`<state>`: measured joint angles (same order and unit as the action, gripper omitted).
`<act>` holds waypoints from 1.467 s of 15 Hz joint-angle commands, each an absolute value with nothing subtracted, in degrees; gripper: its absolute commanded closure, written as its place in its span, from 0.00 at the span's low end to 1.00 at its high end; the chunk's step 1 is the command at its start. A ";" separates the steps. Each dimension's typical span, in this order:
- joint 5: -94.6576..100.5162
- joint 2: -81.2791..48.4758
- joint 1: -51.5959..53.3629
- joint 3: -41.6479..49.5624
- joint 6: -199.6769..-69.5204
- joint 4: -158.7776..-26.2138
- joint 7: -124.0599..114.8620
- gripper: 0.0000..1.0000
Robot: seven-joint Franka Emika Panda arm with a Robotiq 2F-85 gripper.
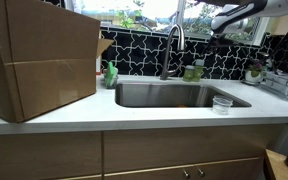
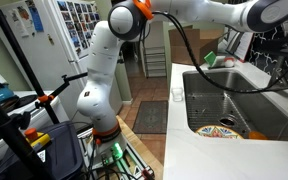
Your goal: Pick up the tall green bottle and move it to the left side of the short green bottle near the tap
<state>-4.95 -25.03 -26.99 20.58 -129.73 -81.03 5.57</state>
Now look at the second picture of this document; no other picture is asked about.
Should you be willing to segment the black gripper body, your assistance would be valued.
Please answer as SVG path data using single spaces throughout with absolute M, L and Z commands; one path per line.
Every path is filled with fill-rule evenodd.
M 288 38 L 279 38 L 263 41 L 257 48 L 258 51 L 288 58 Z

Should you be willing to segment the robot base controller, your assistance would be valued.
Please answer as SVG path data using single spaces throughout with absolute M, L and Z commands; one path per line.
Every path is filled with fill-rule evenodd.
M 85 180 L 155 180 L 154 170 L 123 134 L 99 147 L 92 128 L 78 135 L 85 163 Z

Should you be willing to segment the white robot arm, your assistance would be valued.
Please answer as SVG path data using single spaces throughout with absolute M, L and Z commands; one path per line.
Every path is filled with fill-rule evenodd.
M 109 102 L 120 48 L 125 42 L 144 42 L 148 26 L 168 18 L 225 24 L 239 32 L 266 32 L 288 23 L 288 0 L 248 0 L 228 4 L 214 0 L 125 0 L 115 4 L 108 19 L 95 25 L 90 44 L 87 82 L 77 101 L 78 111 L 93 122 L 97 145 L 122 140 L 121 128 Z

